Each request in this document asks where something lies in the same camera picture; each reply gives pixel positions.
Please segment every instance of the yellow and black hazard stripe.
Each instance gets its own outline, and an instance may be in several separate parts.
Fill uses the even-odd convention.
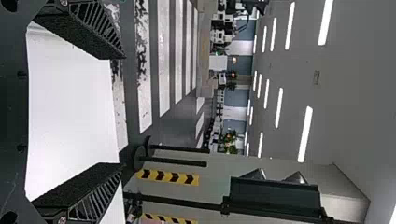
[[[174,183],[190,186],[199,186],[198,175],[187,175],[183,173],[172,173],[157,170],[140,170],[137,173],[137,178],[151,181],[158,181],[163,183]]]
[[[164,221],[166,223],[180,223],[180,224],[198,224],[198,221],[192,219],[185,219],[181,217],[167,217],[155,214],[144,213],[143,218],[157,221]]]

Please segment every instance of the industrial machine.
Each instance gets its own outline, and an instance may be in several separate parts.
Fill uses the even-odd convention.
[[[252,6],[248,1],[245,2],[247,8]],[[258,1],[254,2],[254,6],[262,5]],[[226,10],[232,5],[229,1],[223,3]],[[127,22],[134,22],[133,12],[128,11],[123,16]],[[141,147],[129,147],[131,150],[120,155],[120,163],[95,164],[30,202],[24,191],[29,150],[29,71],[25,33],[32,20],[97,59],[118,60],[126,57],[120,30],[100,0],[1,0],[0,27],[3,32],[0,35],[0,224],[98,224],[120,183],[128,181],[146,161],[207,169],[206,161],[158,158],[153,157],[153,152],[174,150],[208,154],[210,150],[152,145],[148,140]],[[134,39],[134,34],[126,33],[122,38]],[[67,164],[68,161],[65,161],[59,165],[67,167]],[[264,197],[269,192],[276,194],[273,197]],[[232,177],[230,195],[224,197],[222,204],[188,202],[142,195],[138,192],[125,192],[124,198],[132,201],[133,209],[126,211],[134,213],[135,217],[141,214],[144,202],[157,202],[216,210],[223,215],[240,213],[311,223],[332,223],[332,219],[326,216],[320,206],[318,186],[258,180],[250,178],[250,175]],[[302,202],[304,209],[295,203],[296,199]]]
[[[212,16],[212,30],[210,41],[213,51],[225,49],[233,39],[243,32],[248,26],[249,15],[255,7],[261,15],[264,15],[269,0],[219,0],[218,12]],[[247,15],[247,24],[237,28],[235,18]]]

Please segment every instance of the ceiling light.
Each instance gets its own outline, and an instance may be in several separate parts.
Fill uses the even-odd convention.
[[[298,152],[298,162],[304,162],[306,145],[308,144],[309,131],[311,129],[312,114],[314,110],[311,106],[306,107],[303,134],[301,136],[300,150]]]
[[[279,127],[279,118],[280,111],[282,109],[282,100],[283,100],[283,88],[279,88],[279,95],[277,96],[277,108],[276,108],[276,117],[275,117],[275,127]]]
[[[291,5],[290,5],[288,32],[286,33],[285,50],[288,50],[290,48],[291,30],[292,30],[292,27],[293,27],[295,6],[296,6],[295,2],[292,2]]]
[[[261,158],[262,157],[262,139],[264,138],[264,134],[261,132],[260,133],[260,140],[259,140],[259,153],[257,153],[257,157]]]
[[[253,106],[251,107],[251,110],[250,110],[250,122],[249,122],[249,125],[251,126],[252,123],[253,123]]]
[[[245,146],[248,143],[248,131],[245,131]]]
[[[265,52],[266,40],[267,40],[267,26],[264,26],[264,35],[262,36],[262,53]]]
[[[248,157],[249,148],[250,148],[250,143],[247,143],[247,157]]]
[[[272,38],[271,38],[271,51],[274,51],[274,46],[275,46],[275,37],[276,37],[276,22],[277,22],[277,18],[274,18],[274,22],[273,22],[273,32],[272,32]]]
[[[269,90],[270,90],[270,79],[267,79],[267,83],[265,84],[264,109],[266,109],[268,105]]]
[[[248,116],[250,115],[250,110],[249,110],[249,108],[250,108],[250,99],[247,100],[247,115],[248,115]]]
[[[253,78],[253,91],[256,90],[256,78],[257,78],[257,71],[254,71],[254,78]]]
[[[253,54],[256,53],[256,42],[257,42],[257,36],[254,35],[254,42],[253,42]]]
[[[327,34],[329,33],[330,19],[332,17],[332,3],[334,0],[326,0],[323,8],[322,22],[320,25],[320,33],[318,45],[323,46],[327,41]]]
[[[260,99],[262,93],[262,74],[259,75],[259,86],[257,87],[257,99]]]

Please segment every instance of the metal frame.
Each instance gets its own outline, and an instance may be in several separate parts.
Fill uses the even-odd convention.
[[[11,214],[18,223],[46,223],[24,187],[29,150],[26,31],[47,1],[0,1],[0,222],[4,214]]]

